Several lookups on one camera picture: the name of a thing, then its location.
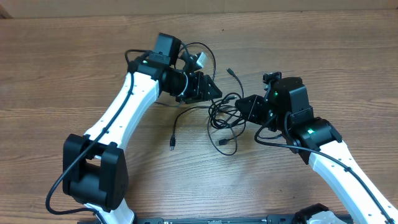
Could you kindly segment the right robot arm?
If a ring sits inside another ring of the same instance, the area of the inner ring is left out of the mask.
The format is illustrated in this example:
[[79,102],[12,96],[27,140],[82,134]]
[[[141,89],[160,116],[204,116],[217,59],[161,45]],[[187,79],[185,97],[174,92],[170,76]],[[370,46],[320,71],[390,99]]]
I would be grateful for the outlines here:
[[334,191],[355,223],[397,223],[397,209],[383,196],[354,160],[342,135],[327,120],[316,117],[300,77],[263,77],[266,94],[235,102],[243,119],[264,129],[280,131],[284,148],[298,154]]

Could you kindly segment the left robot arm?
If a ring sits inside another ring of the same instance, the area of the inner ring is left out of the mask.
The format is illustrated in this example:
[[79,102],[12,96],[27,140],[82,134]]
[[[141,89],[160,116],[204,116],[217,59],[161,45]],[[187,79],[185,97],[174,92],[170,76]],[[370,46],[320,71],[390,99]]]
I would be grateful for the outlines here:
[[125,150],[138,123],[161,93],[179,103],[210,101],[222,96],[214,75],[201,69],[206,53],[191,53],[188,44],[160,33],[154,50],[137,49],[127,59],[123,87],[102,117],[84,135],[70,134],[63,144],[63,173],[54,184],[83,205],[96,223],[134,223],[125,201],[129,175]]

